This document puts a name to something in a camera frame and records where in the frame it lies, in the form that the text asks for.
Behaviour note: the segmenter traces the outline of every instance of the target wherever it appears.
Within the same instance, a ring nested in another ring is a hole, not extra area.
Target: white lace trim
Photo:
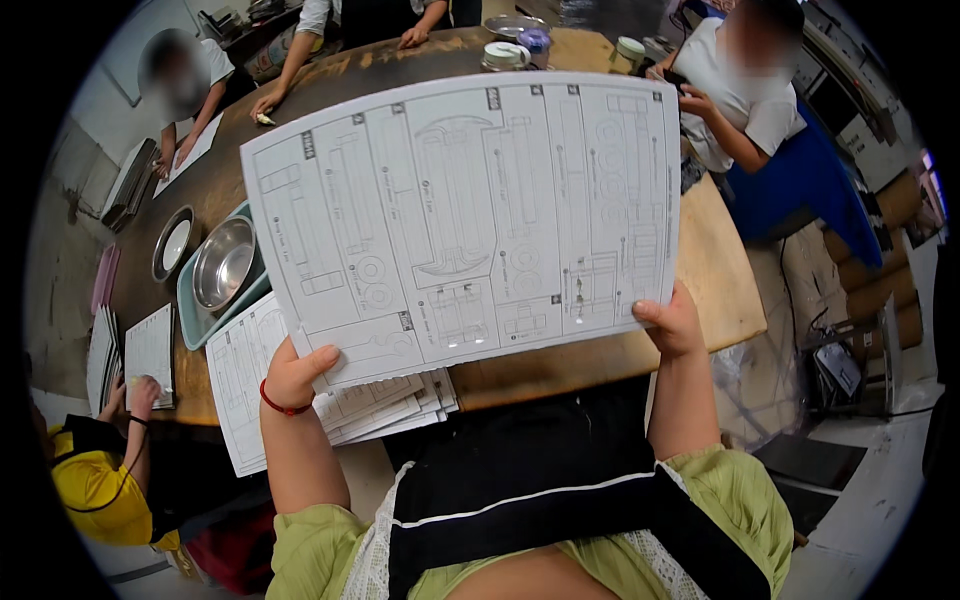
[[[664,463],[657,461],[670,478],[687,495],[686,484],[680,474]],[[413,463],[407,463],[396,474],[394,484],[387,491],[383,504],[376,510],[373,525],[367,531],[360,548],[357,550],[347,583],[340,595],[342,600],[386,600],[390,595],[390,532],[394,524],[394,504],[396,487],[407,469]],[[660,578],[667,595],[673,600],[706,600],[704,593],[693,578],[670,556],[663,544],[650,530],[630,531],[621,534],[640,555],[644,562]]]
[[[373,524],[360,542],[341,600],[386,600],[390,595],[390,532],[393,529],[396,486],[413,462],[405,464],[387,490]]]

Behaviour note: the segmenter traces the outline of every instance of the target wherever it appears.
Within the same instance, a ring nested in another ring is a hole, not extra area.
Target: hair
[[[792,39],[804,35],[804,9],[797,0],[740,0],[737,7],[766,20]]]

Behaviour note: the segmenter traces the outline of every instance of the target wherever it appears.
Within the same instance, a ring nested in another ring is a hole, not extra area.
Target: lid
[[[643,44],[632,37],[618,37],[616,40],[616,51],[630,60],[643,59]]]
[[[520,32],[520,35],[516,37],[516,41],[526,46],[528,50],[535,48],[539,50],[550,45],[550,34],[543,29],[534,27]]]

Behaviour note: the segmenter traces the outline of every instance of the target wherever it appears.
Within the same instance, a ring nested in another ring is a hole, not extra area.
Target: black apron
[[[63,428],[55,435],[66,432],[73,434],[73,451],[54,458],[51,470],[85,452],[104,451],[120,456],[127,452],[127,440],[105,421],[67,415]],[[151,441],[149,451],[150,485],[146,499],[154,529],[150,543],[160,541],[190,518],[266,486],[266,473],[235,477],[227,449],[221,445],[189,440]]]
[[[421,17],[410,7],[410,0],[344,0],[340,7],[343,49],[350,50],[400,37],[416,25]],[[449,27],[450,15],[445,12],[433,31]]]
[[[769,598],[759,567],[657,465],[647,382],[465,416],[429,444],[397,485],[390,597],[429,568],[649,529],[710,598]]]

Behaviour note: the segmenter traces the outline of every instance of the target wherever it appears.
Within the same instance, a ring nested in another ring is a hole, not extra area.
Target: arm
[[[290,50],[287,51],[287,58],[283,62],[283,70],[280,72],[279,79],[276,80],[274,91],[253,104],[250,117],[254,123],[257,114],[265,114],[283,101],[287,92],[290,91],[290,85],[294,82],[294,77],[300,71],[303,63],[306,62],[307,57],[310,56],[310,49],[313,48],[313,44],[319,38],[320,36],[313,32],[297,32],[294,35]]]
[[[190,133],[186,135],[186,137],[183,139],[183,143],[180,144],[180,156],[177,157],[177,164],[174,165],[176,168],[180,168],[180,166],[183,164],[183,161],[186,160],[187,155],[189,155],[190,151],[193,150],[194,144],[197,143],[197,138],[200,137],[200,134],[204,131],[204,128],[210,122],[210,119],[213,118],[213,113],[217,111],[217,106],[220,104],[220,99],[224,97],[226,92],[227,82],[225,80],[220,80],[216,84],[210,86],[210,92],[206,94],[204,106],[200,109],[200,113],[197,115],[196,120],[194,120],[193,128],[190,129]]]
[[[287,338],[270,363],[264,393],[284,408],[307,406],[313,401],[311,383],[333,367],[339,356],[335,347],[325,346],[298,358]],[[316,411],[287,416],[261,401],[260,432],[278,513],[298,513],[317,504],[337,504],[349,510],[347,480]]]
[[[170,177],[174,166],[174,153],[177,151],[177,124],[171,123],[160,132],[160,159],[154,165],[154,173],[162,180]]]
[[[688,84],[681,85],[681,89],[688,95],[680,97],[680,110],[702,118],[720,147],[741,169],[747,173],[756,173],[770,160],[746,133],[737,131],[730,121],[720,114],[720,110],[706,93]]]
[[[160,397],[160,384],[149,375],[136,378],[133,384],[130,414],[140,420],[150,420],[154,412],[154,401]],[[133,419],[127,429],[127,453],[123,457],[123,465],[130,472],[131,477],[140,487],[140,492],[147,495],[150,484],[150,447],[147,445],[147,428],[143,423]]]
[[[123,401],[126,392],[127,384],[124,383],[123,377],[120,375],[113,377],[113,383],[110,386],[110,400],[107,402],[104,410],[100,411],[100,414],[97,415],[97,420],[111,422],[117,414],[117,410],[120,409],[120,402]]]
[[[397,48],[399,50],[413,48],[424,43],[430,34],[430,30],[434,28],[437,21],[444,17],[445,12],[446,0],[437,0],[427,5],[423,9],[423,16],[417,21],[417,24],[408,29],[400,38],[400,45]]]
[[[666,306],[649,300],[634,315],[655,325],[650,339],[660,350],[660,370],[647,439],[658,460],[720,442],[713,379],[697,307],[686,287],[674,283]]]

